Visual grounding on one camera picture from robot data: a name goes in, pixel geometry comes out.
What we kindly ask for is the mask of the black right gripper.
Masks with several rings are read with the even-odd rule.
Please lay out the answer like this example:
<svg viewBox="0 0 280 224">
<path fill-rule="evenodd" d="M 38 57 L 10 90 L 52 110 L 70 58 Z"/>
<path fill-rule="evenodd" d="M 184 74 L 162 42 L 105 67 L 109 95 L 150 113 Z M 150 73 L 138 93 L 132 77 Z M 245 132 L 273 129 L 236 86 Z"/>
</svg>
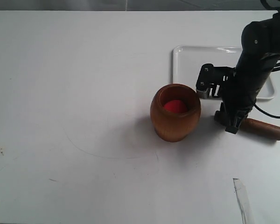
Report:
<svg viewBox="0 0 280 224">
<path fill-rule="evenodd" d="M 223 70 L 220 84 L 222 102 L 219 122 L 226 124 L 225 131 L 236 134 L 241 122 L 247 118 L 264 85 L 262 71 Z"/>
</svg>

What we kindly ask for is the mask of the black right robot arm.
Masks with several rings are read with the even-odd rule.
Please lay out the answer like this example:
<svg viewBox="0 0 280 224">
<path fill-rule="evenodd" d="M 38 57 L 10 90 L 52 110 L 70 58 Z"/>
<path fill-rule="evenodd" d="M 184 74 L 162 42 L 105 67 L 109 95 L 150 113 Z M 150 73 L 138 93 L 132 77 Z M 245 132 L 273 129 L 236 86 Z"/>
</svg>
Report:
<svg viewBox="0 0 280 224">
<path fill-rule="evenodd" d="M 275 67 L 280 69 L 280 13 L 253 21 L 241 35 L 242 53 L 222 85 L 227 132 L 236 134 L 256 104 L 256 98 Z"/>
</svg>

